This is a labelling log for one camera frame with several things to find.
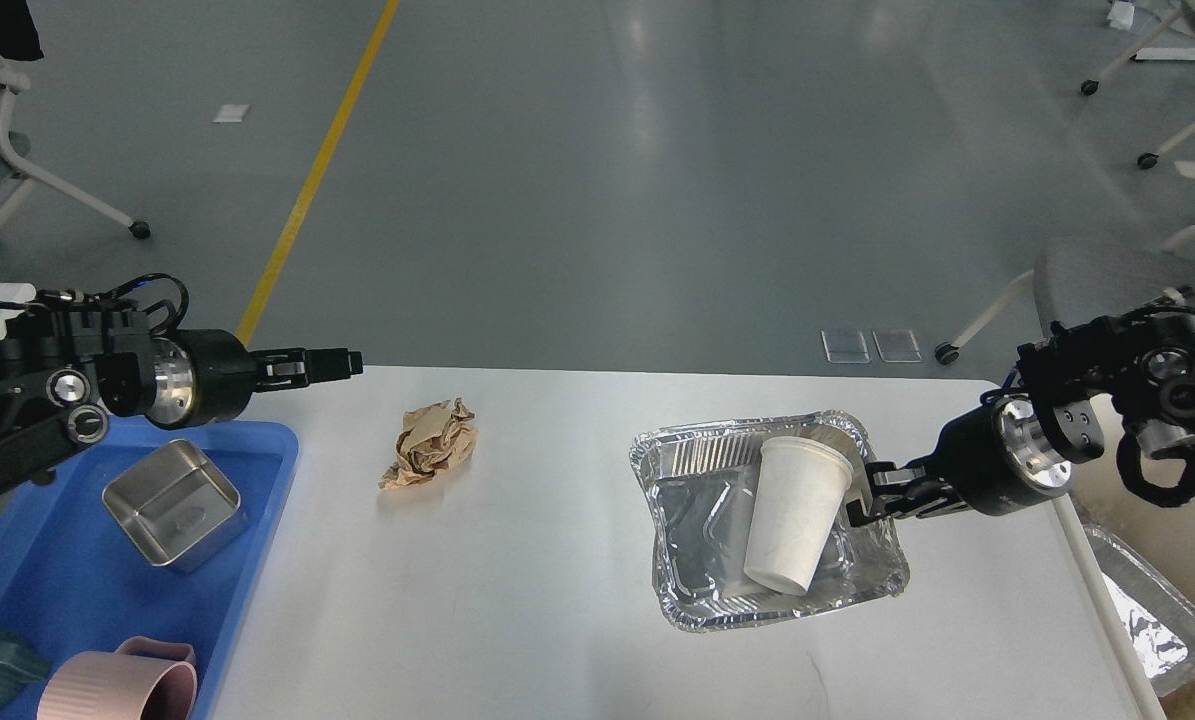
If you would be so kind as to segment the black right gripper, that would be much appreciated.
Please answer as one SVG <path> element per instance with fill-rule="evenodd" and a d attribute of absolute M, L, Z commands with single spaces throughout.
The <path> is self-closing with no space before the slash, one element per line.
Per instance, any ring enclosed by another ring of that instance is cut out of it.
<path fill-rule="evenodd" d="M 863 487 L 874 498 L 848 501 L 844 527 L 940 518 L 969 509 L 1003 516 L 1067 496 L 1072 474 L 1072 462 L 1042 432 L 1032 402 L 1022 395 L 995 396 L 940 429 L 937 469 L 923 457 L 903 466 L 866 462 Z"/>

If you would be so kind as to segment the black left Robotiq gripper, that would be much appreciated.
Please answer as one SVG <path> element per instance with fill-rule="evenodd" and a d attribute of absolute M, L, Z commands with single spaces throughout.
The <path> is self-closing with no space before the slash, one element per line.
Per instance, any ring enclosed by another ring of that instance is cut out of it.
<path fill-rule="evenodd" d="M 155 427 L 203 427 L 239 416 L 255 390 L 308 387 L 308 379 L 364 373 L 349 347 L 272 347 L 249 353 L 227 331 L 172 331 L 153 340 L 154 396 L 145 418 Z"/>

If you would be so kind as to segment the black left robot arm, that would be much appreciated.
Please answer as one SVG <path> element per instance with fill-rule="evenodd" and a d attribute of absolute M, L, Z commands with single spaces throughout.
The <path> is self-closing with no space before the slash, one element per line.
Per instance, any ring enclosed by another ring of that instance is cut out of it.
<path fill-rule="evenodd" d="M 35 293 L 0 338 L 0 497 L 50 484 L 62 462 L 108 437 L 114 416 L 164 430 L 235 419 L 258 393 L 347 381 L 350 347 L 250 350 L 219 330 L 186 330 L 190 295 L 168 273 L 105 293 Z"/>

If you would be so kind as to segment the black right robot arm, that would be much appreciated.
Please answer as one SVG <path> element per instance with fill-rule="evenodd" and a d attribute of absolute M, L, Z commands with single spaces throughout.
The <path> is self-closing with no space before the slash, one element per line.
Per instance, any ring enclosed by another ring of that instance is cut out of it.
<path fill-rule="evenodd" d="M 1132 496 L 1163 509 L 1195 498 L 1195 307 L 1190 287 L 1117 316 L 1050 324 L 1021 345 L 1015 377 L 940 427 L 934 451 L 870 462 L 852 527 L 967 510 L 1004 516 L 1068 496 L 1074 466 L 1107 441 L 1091 404 L 1109 396 L 1123 433 L 1115 466 Z"/>

